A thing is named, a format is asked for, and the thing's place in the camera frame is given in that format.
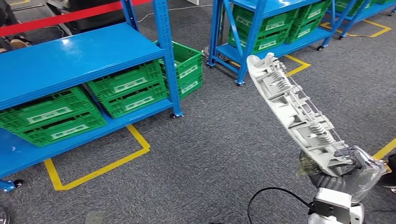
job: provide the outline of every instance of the blue shelf board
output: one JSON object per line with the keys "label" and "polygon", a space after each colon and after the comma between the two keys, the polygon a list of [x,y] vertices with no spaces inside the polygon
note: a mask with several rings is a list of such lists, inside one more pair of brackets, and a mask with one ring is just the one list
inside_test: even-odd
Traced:
{"label": "blue shelf board", "polygon": [[0,110],[160,58],[126,23],[0,54]]}
{"label": "blue shelf board", "polygon": [[168,99],[163,99],[117,119],[112,119],[105,112],[102,112],[102,116],[107,122],[106,126],[42,148],[38,148],[0,128],[0,178],[33,166],[48,158],[112,133],[129,124],[169,109],[172,105],[173,104]]}
{"label": "blue shelf board", "polygon": [[[257,1],[258,0],[231,0],[232,3],[250,11],[256,10]],[[263,18],[285,13],[318,1],[320,0],[266,0]]]}
{"label": "blue shelf board", "polygon": [[[326,37],[331,36],[332,33],[321,29],[319,27],[315,28],[314,31],[312,31],[312,33],[308,34],[307,36],[293,42],[292,44],[287,44],[287,43],[283,43],[279,46],[276,46],[274,48],[270,48],[266,51],[257,53],[256,55],[259,58],[264,58],[267,53],[269,52],[273,52],[275,54],[276,57],[281,57],[283,55],[286,55],[288,53],[294,52],[300,48],[303,48],[309,44],[312,44],[316,41],[325,39]],[[228,57],[229,59],[231,59],[232,61],[240,64],[240,57],[239,57],[239,53],[238,50],[229,45],[229,44],[223,44],[221,46],[217,47],[217,51],[223,55],[225,55],[226,57]]]}
{"label": "blue shelf board", "polygon": [[[380,5],[380,4],[378,4],[378,3],[374,3],[374,4],[373,4],[372,6],[370,6],[368,9],[364,9],[364,10],[356,17],[356,20],[354,21],[354,23],[357,23],[357,22],[360,22],[360,21],[362,21],[362,20],[365,20],[365,19],[367,19],[368,17],[371,17],[371,16],[373,16],[373,15],[376,15],[376,14],[378,14],[378,13],[380,13],[380,12],[386,10],[387,8],[391,8],[391,7],[394,7],[394,6],[396,6],[396,1],[389,2],[389,3],[384,4],[384,5]],[[336,16],[338,16],[338,17],[341,16],[341,13],[339,13],[339,12],[336,12],[335,14],[336,14]],[[344,18],[344,20],[349,20],[349,21],[351,21],[352,19],[353,19],[353,16],[349,16],[349,15],[346,15],[345,18]]]}

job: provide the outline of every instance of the white cable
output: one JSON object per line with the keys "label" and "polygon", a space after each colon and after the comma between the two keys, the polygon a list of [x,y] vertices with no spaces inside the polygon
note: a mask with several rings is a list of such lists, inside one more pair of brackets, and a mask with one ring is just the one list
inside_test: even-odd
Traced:
{"label": "white cable", "polygon": [[[187,8],[198,8],[198,7],[207,7],[207,6],[213,6],[213,5],[204,5],[204,6],[191,6],[191,7],[184,7],[184,8],[171,8],[171,9],[168,9],[168,11],[173,11],[173,10],[181,10],[181,9],[187,9]],[[137,21],[137,22],[141,22],[141,21],[143,21],[144,19],[146,19],[147,18],[147,16],[149,16],[149,15],[154,15],[154,13],[149,13],[149,14],[147,14],[147,15],[145,15],[141,20],[139,20],[139,21]]]}
{"label": "white cable", "polygon": [[[308,98],[308,101],[310,102],[310,104],[313,106],[313,108],[315,108],[316,112],[319,112],[319,109],[315,106],[315,104],[311,101],[311,99],[307,96],[307,94],[305,94],[305,92],[303,91],[303,89],[301,89],[301,87],[296,83],[296,81],[294,81],[294,79],[289,76],[288,77],[290,80],[292,80],[292,82],[294,83],[294,85],[297,86],[297,88],[302,92],[302,94],[304,94],[305,97]],[[330,126],[329,122],[323,117],[322,114],[320,114],[320,116],[323,118],[323,120]],[[341,141],[340,136],[338,135],[338,133],[336,132],[335,128],[332,129],[332,132],[334,132],[334,134],[337,136],[338,140]]]}
{"label": "white cable", "polygon": [[64,31],[63,31],[61,28],[59,28],[59,26],[50,26],[50,27],[43,27],[43,28],[52,28],[52,27],[55,27],[55,28],[57,28],[59,31],[61,31],[61,32],[62,32],[62,37],[64,37]]}

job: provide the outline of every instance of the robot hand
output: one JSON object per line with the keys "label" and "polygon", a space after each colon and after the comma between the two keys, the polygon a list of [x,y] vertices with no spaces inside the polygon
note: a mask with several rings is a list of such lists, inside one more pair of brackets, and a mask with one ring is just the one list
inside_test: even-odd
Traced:
{"label": "robot hand", "polygon": [[[320,169],[315,167],[317,166],[315,163],[310,163],[313,167],[303,167],[315,187],[347,193],[352,196],[352,204],[359,204],[384,174],[384,164],[375,161],[358,146],[340,150],[335,156],[350,157],[354,161],[352,170],[339,177],[333,177],[320,172]],[[303,152],[300,154],[300,161],[307,161]]]}
{"label": "robot hand", "polygon": [[361,201],[385,172],[384,164],[357,146],[342,149],[334,156],[349,157],[354,162],[352,169],[338,177],[330,176],[304,152],[300,154],[304,170],[312,184],[319,188],[308,223],[361,224],[364,219]]}

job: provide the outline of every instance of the person's foot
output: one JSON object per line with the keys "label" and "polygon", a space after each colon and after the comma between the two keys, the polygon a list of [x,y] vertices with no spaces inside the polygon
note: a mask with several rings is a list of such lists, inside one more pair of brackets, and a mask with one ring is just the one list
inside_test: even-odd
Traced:
{"label": "person's foot", "polygon": [[396,172],[383,175],[379,183],[386,188],[396,188]]}
{"label": "person's foot", "polygon": [[383,175],[379,183],[386,188],[396,188],[396,154],[388,156],[388,166],[392,173]]}
{"label": "person's foot", "polygon": [[25,39],[23,36],[14,36],[14,38],[10,42],[10,45],[14,49],[21,49],[21,48],[32,46],[32,42]]}

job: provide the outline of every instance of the shelf leg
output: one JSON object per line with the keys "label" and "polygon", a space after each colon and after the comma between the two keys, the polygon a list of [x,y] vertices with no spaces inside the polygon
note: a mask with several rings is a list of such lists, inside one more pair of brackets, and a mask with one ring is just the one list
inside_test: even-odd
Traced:
{"label": "shelf leg", "polygon": [[157,45],[165,50],[163,62],[165,65],[165,75],[168,82],[170,101],[173,103],[173,117],[181,117],[183,115],[180,108],[180,99],[176,83],[175,60],[173,56],[172,39],[170,35],[170,23],[168,15],[167,1],[153,0],[153,10],[156,20],[156,28],[158,33]]}
{"label": "shelf leg", "polygon": [[259,27],[262,23],[262,15],[264,13],[266,0],[258,0],[255,14],[253,16],[252,24],[250,25],[249,35],[247,37],[246,48],[243,52],[243,57],[240,61],[240,68],[238,71],[238,76],[235,80],[235,84],[238,86],[242,86],[245,82],[243,79],[245,78],[246,72],[248,70],[248,65],[246,64],[247,57],[251,54],[253,50],[253,46],[255,44],[255,39],[259,30]]}
{"label": "shelf leg", "polygon": [[12,181],[0,180],[0,189],[4,192],[14,190],[16,187]]}
{"label": "shelf leg", "polygon": [[215,60],[213,57],[216,56],[216,47],[217,47],[216,43],[218,42],[218,38],[219,38],[221,7],[222,7],[222,0],[213,0],[209,59],[208,62],[206,63],[208,67],[213,67],[216,65],[214,63]]}
{"label": "shelf leg", "polygon": [[[342,29],[342,33],[339,35],[340,39],[342,37],[346,36],[346,33],[348,32],[348,30],[351,28],[351,26],[353,26],[355,24],[355,20],[358,17],[358,15],[360,15],[360,13],[363,11],[364,7],[368,4],[370,0],[364,0],[363,4],[358,8],[358,11],[356,11],[356,14],[352,17],[352,19],[344,26],[344,28]],[[349,10],[352,8],[352,2],[353,5],[356,1],[350,1],[347,5],[347,7],[345,8],[345,10],[342,12],[342,15],[344,16],[344,14],[347,14],[349,12]]]}
{"label": "shelf leg", "polygon": [[[335,1],[335,0],[332,0],[332,14],[335,15],[334,1]],[[338,28],[341,26],[341,24],[342,24],[342,22],[343,22],[345,16],[346,16],[347,13],[349,12],[349,10],[351,10],[352,6],[355,4],[356,1],[357,1],[357,0],[352,0],[352,1],[350,1],[350,2],[348,3],[348,5],[346,6],[345,10],[342,12],[341,16],[338,18],[338,20],[336,20],[336,21],[333,21],[333,20],[332,20],[332,21],[331,21],[331,27],[332,27],[331,33],[332,33],[332,35],[333,35],[333,34],[335,33],[335,31],[337,31]],[[325,38],[325,39],[323,40],[323,42],[322,42],[322,44],[321,44],[322,48],[327,47],[329,41],[331,40],[332,35],[328,36],[327,38]]]}
{"label": "shelf leg", "polygon": [[132,7],[131,1],[130,0],[121,0],[121,5],[122,5],[122,12],[124,13],[125,20],[127,21],[127,24],[132,26],[135,30],[139,31],[137,28],[134,8]]}

